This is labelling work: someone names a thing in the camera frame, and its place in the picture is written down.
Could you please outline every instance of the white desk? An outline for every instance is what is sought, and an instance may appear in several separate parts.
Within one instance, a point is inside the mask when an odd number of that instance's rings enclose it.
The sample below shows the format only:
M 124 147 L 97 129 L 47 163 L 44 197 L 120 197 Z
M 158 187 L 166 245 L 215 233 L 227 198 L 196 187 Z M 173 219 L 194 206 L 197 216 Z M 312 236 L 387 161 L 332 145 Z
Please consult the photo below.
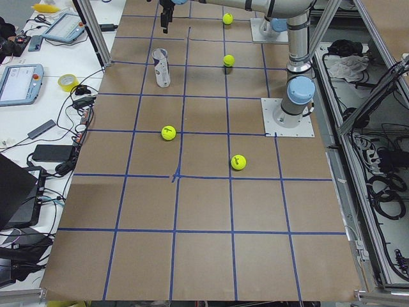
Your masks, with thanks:
M 55 0 L 56 5 L 60 8 L 72 6 L 71 1 L 67 0 Z M 122 10 L 126 0 L 112 0 L 109 3 L 103 3 L 100 0 L 92 0 L 95 15 L 100 24 L 119 24 Z M 38 15 L 38 12 L 34 12 L 31 18 Z M 24 30 L 31 29 L 37 25 L 35 22 L 28 22 Z M 45 28 L 29 31 L 27 34 L 39 35 L 43 33 Z M 110 50 L 116 32 L 103 33 L 105 42 Z M 79 37 L 79 40 L 86 38 L 86 34 Z M 19 142 L 27 138 L 27 133 L 37 128 L 46 121 L 53 119 L 55 122 L 58 117 L 59 110 L 63 105 L 65 99 L 68 96 L 67 92 L 64 92 L 58 85 L 58 78 L 63 74 L 74 74 L 81 82 L 85 77 L 100 70 L 100 64 L 95 55 L 90 40 L 78 43 L 73 46 L 53 46 L 48 42 L 43 41 L 41 50 L 38 52 L 28 52 L 28 47 L 23 52 L 23 55 L 18 58 L 13 58 L 10 62 L 10 58 L 4 60 L 5 65 L 0 66 L 0 75 L 3 74 L 5 68 L 10 65 L 19 64 L 42 64 L 44 67 L 44 77 L 42 87 L 38 98 L 34 104 L 28 106 L 13 106 L 13 107 L 0 107 L 0 140 L 6 140 L 8 138 L 14 139 L 15 142 Z M 99 89 L 102 80 L 103 73 L 95 74 L 93 77 L 87 79 L 85 84 L 92 86 L 95 89 Z M 72 123 L 64 113 L 63 108 L 62 115 L 60 117 L 59 124 L 63 127 L 70 128 Z M 70 108 L 68 114 L 75 122 L 79 123 L 80 116 L 76 110 Z M 64 136 L 65 130 L 59 127 L 53 127 L 46 133 L 42 134 L 37 139 L 59 139 Z M 71 145 L 72 134 L 67 134 L 64 138 L 54 141 L 36 141 L 35 143 L 25 146 L 18 146 L 12 148 L 3 153 L 7 158 L 16 162 L 19 166 L 26 166 L 26 157 L 34 151 L 38 144 L 66 144 Z M 27 140 L 24 143 L 31 143 L 32 140 Z M 42 166 L 48 172 L 53 173 L 57 163 L 36 163 L 35 165 Z M 69 175 L 63 178 L 49 178 L 46 181 L 45 186 L 49 189 L 55 190 L 59 193 L 63 192 L 64 186 L 69 180 Z M 56 223 L 51 230 L 52 222 L 54 220 L 55 210 L 57 210 Z M 35 229 L 39 232 L 55 232 L 58 227 L 59 219 L 63 208 L 59 205 L 55 208 L 53 203 L 44 205 L 40 211 L 40 219 Z M 50 252 L 50 248 L 45 252 L 47 255 Z M 31 290 L 40 287 L 40 282 L 43 276 L 43 270 L 30 274 L 23 282 L 16 282 L 14 285 L 10 285 L 2 288 L 0 291 L 14 291 L 14 290 Z

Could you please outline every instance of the metal mounting plate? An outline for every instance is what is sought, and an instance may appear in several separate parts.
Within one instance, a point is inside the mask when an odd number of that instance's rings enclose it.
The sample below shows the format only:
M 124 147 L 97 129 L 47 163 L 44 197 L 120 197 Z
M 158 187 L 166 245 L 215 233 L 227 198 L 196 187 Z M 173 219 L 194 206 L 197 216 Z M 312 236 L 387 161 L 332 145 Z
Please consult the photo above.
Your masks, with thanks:
M 280 105 L 281 98 L 262 98 L 264 129 L 266 136 L 290 136 L 294 138 L 313 138 L 314 130 L 309 116 L 303 117 L 300 125 L 295 128 L 284 128 L 273 119 L 274 109 Z
M 279 44 L 287 44 L 288 43 L 288 32 L 281 32 L 278 34 L 276 37 L 270 37 L 270 36 L 263 36 L 260 31 L 260 25 L 263 22 L 262 18 L 251 18 L 250 19 L 250 24 L 251 24 L 251 34 L 253 37 L 253 42 L 254 43 L 279 43 Z

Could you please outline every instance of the white cloth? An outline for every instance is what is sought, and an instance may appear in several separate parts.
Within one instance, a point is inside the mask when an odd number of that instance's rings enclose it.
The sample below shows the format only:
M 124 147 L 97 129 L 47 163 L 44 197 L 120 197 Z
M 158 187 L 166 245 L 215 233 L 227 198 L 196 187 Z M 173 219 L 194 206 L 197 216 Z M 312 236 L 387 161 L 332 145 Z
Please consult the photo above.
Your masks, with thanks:
M 347 82 L 359 81 L 368 64 L 369 60 L 362 56 L 347 56 L 340 58 L 328 72 L 331 77 L 345 79 Z

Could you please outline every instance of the tennis ball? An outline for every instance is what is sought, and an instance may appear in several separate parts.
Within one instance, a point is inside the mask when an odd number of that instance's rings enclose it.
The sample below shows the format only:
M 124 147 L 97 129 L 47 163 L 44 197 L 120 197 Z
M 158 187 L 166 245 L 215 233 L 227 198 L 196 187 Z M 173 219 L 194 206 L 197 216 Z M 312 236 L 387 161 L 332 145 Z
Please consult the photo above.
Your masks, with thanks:
M 231 54 L 228 54 L 227 56 L 224 56 L 223 64 L 226 67 L 232 67 L 235 64 L 235 57 L 232 56 Z
M 224 24 L 232 24 L 233 23 L 233 15 L 230 13 L 226 13 L 223 15 L 223 23 Z
M 176 129 L 172 126 L 163 127 L 160 133 L 166 141 L 171 141 L 176 137 Z
M 234 168 L 235 170 L 241 171 L 242 169 L 245 168 L 247 161 L 245 160 L 244 156 L 235 155 L 233 158 L 231 158 L 230 164 L 231 167 Z

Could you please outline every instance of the yellow tape roll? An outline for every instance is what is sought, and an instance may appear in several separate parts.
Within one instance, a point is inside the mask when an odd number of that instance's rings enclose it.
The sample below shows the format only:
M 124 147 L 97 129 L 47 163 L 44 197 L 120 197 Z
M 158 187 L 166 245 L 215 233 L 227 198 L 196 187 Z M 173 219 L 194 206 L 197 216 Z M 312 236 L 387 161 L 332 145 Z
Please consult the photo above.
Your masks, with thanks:
M 63 91 L 66 91 L 67 93 L 70 93 L 73 87 L 77 86 L 78 84 L 79 84 L 79 81 L 77 77 L 71 74 L 62 75 L 58 79 L 58 85 L 60 85 Z

